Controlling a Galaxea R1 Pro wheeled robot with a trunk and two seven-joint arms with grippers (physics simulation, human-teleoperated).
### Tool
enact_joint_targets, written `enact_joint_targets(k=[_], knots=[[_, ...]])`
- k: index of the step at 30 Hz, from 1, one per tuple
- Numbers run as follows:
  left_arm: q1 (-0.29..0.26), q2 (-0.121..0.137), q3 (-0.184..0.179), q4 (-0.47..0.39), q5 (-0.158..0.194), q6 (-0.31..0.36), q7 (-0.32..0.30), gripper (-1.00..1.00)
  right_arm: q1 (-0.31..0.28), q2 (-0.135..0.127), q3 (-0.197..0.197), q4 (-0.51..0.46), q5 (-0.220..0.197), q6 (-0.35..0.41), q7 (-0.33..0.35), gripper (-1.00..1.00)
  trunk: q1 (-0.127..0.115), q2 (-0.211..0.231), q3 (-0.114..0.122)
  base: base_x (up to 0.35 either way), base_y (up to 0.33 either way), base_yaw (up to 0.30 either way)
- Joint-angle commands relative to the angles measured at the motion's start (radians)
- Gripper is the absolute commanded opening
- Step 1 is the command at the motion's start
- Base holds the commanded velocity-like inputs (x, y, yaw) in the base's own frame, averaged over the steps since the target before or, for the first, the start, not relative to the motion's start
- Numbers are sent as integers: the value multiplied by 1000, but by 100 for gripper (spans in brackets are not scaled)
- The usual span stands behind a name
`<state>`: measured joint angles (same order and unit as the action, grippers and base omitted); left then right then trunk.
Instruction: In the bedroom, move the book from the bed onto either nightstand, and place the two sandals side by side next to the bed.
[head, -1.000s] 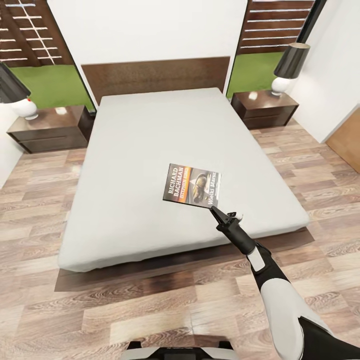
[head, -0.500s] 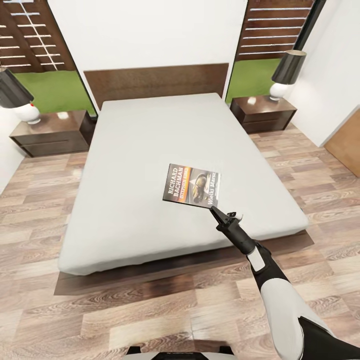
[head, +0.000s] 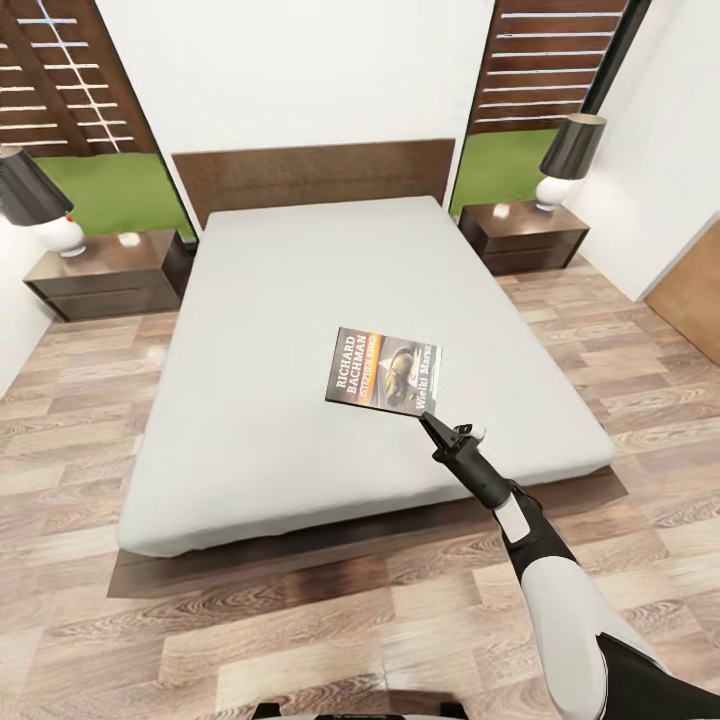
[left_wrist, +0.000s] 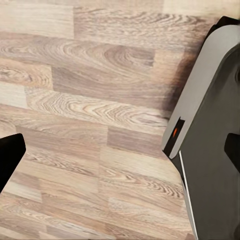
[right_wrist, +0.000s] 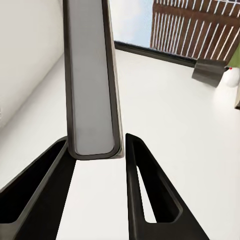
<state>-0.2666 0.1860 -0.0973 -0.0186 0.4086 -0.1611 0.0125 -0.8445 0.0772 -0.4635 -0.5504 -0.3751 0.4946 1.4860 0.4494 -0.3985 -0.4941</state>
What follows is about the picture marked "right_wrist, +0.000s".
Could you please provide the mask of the hardback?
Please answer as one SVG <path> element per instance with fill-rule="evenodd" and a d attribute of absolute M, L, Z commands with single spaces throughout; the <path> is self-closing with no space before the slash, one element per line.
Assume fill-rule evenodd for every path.
<path fill-rule="evenodd" d="M 80 161 L 125 157 L 110 0 L 62 0 L 67 150 Z"/>

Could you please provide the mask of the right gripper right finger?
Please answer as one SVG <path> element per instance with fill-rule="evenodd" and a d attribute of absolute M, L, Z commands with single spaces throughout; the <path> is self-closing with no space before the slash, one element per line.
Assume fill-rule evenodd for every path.
<path fill-rule="evenodd" d="M 210 240 L 144 141 L 125 134 L 129 240 Z M 137 167 L 156 223 L 145 220 Z"/>

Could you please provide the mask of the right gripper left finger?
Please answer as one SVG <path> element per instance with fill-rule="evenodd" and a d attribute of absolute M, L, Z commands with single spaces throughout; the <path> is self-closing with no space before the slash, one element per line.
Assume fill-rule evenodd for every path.
<path fill-rule="evenodd" d="M 66 135 L 0 189 L 0 240 L 56 240 L 76 161 Z"/>

